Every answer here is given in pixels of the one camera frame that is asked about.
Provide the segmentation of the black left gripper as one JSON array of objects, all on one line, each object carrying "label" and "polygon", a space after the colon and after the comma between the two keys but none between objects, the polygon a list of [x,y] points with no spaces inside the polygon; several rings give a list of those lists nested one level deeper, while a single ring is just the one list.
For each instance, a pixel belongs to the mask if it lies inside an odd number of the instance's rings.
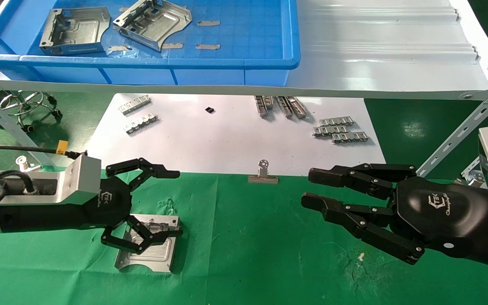
[{"label": "black left gripper", "polygon": [[[128,185],[120,178],[110,178],[141,170]],[[151,164],[144,158],[136,158],[106,167],[106,175],[100,183],[97,196],[78,204],[48,206],[0,207],[0,231],[2,233],[37,232],[47,230],[89,230],[105,228],[101,243],[124,252],[142,254],[151,246],[162,245],[170,237],[180,237],[183,230],[166,229],[151,232],[135,216],[130,215],[131,191],[135,191],[149,178],[179,178],[180,172],[167,170],[162,164]],[[136,232],[142,242],[136,244],[112,236],[113,230],[123,221]]]}]

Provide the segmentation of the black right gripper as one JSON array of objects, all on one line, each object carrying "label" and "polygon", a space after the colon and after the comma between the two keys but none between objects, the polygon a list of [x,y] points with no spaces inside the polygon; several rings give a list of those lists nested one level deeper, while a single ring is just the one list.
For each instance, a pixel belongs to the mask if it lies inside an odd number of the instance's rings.
[{"label": "black right gripper", "polygon": [[403,164],[336,165],[308,172],[312,183],[346,187],[380,200],[391,197],[398,183],[397,214],[422,242],[388,230],[398,218],[392,207],[345,204],[312,193],[302,195],[301,205],[320,212],[326,222],[344,227],[356,239],[410,265],[422,258],[425,247],[488,265],[488,191],[415,176],[415,167]]}]

